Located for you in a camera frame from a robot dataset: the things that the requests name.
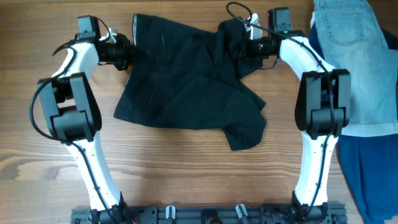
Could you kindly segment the black shorts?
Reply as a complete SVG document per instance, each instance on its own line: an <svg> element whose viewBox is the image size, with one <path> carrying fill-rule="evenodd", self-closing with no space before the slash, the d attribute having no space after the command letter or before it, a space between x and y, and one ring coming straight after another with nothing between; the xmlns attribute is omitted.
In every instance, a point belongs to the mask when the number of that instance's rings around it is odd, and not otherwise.
<svg viewBox="0 0 398 224"><path fill-rule="evenodd" d="M221 129L234 151L261 142L265 101L242 79L262 60L243 57L242 22L223 21L208 32L136 14L132 30L144 55L133 65L115 118L155 128Z"/></svg>

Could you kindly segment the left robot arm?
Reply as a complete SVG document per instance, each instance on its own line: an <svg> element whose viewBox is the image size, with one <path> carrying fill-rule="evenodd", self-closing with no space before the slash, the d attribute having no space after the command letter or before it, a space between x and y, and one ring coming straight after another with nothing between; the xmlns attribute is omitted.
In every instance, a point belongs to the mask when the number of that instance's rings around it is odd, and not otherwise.
<svg viewBox="0 0 398 224"><path fill-rule="evenodd" d="M115 29L102 36L103 21L95 16L80 16L77 23L75 37L57 48L67 50L60 69L38 81L29 106L30 122L45 138L65 145L78 164L90 206L72 210L71 223L138 223L104 158L102 118L89 79L97 65L126 70L143 52Z"/></svg>

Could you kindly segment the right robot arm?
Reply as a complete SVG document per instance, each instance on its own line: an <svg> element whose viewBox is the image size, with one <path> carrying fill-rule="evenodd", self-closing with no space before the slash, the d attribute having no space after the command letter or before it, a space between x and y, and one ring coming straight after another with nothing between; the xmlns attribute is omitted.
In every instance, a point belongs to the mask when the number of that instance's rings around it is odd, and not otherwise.
<svg viewBox="0 0 398 224"><path fill-rule="evenodd" d="M268 11L266 32L267 37L248 40L246 55L275 55L299 78L294 116L303 151L292 201L264 204L259 219L262 223L347 223L345 206L329 202L326 189L333 150L349 121L350 73L327 64L304 33L293 30L286 7Z"/></svg>

